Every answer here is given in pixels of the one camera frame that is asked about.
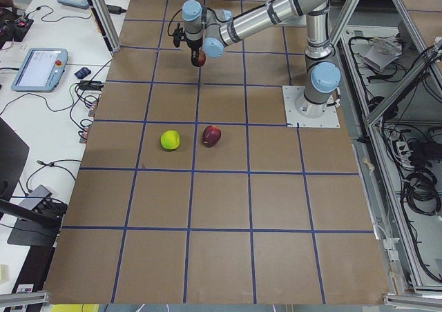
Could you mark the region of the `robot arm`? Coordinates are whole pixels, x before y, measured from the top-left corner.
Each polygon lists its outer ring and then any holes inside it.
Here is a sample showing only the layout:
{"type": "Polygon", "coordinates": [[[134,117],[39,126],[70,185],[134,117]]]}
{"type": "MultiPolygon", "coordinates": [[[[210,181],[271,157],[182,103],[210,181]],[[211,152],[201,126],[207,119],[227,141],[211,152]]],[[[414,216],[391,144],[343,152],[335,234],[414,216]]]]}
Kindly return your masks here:
{"type": "Polygon", "coordinates": [[[317,119],[329,107],[329,98],[340,83],[340,70],[329,61],[334,45],[329,31],[330,0],[267,0],[238,15],[215,9],[196,0],[183,3],[182,20],[172,32],[175,47],[182,42],[191,50],[193,66],[203,66],[207,57],[218,58],[226,47],[256,40],[257,34],[280,37],[284,22],[306,20],[305,59],[307,85],[295,101],[296,111],[317,119]]]}

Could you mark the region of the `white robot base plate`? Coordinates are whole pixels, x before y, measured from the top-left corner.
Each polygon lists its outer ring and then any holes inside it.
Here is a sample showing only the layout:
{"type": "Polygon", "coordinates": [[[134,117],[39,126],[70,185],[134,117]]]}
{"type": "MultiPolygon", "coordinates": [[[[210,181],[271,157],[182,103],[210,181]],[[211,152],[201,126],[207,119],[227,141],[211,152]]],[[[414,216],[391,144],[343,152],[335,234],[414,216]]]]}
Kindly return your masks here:
{"type": "Polygon", "coordinates": [[[304,86],[283,86],[286,126],[291,128],[340,128],[338,97],[331,94],[324,104],[313,104],[304,95],[304,86]]]}

